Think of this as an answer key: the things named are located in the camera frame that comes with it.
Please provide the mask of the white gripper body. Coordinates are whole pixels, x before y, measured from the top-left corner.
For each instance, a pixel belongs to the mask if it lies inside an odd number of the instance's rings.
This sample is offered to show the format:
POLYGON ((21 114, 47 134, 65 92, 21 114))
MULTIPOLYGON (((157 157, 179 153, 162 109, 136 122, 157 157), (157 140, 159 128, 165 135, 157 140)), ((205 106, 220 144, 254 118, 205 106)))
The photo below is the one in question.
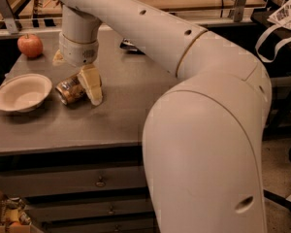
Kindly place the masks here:
POLYGON ((59 50, 65 61, 75 67, 81 67, 93 63, 98 54, 99 43, 89 44, 75 43, 59 34, 59 50))

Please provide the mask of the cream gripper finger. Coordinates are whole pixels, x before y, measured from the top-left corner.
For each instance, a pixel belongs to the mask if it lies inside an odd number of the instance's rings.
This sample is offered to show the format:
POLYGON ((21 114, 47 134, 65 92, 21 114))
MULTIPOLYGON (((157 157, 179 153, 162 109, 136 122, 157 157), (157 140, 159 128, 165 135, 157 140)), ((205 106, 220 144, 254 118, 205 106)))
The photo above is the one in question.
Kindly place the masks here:
POLYGON ((61 51, 58 50, 52 60, 52 64, 54 66, 59 66, 65 62, 63 55, 61 54, 61 51))
POLYGON ((94 106, 99 106, 103 101, 99 70, 94 64, 84 65, 81 67, 77 77, 91 103, 94 106))

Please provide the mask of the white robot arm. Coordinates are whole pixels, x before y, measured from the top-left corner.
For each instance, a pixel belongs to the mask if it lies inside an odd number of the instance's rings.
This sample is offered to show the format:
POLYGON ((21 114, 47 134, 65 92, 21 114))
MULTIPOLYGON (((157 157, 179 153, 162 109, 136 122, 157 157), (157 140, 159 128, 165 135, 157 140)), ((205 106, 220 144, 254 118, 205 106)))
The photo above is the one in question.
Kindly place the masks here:
POLYGON ((61 0, 98 17, 180 82, 144 127, 147 185, 161 233, 267 233, 261 145, 272 86, 230 41, 137 0, 61 0))

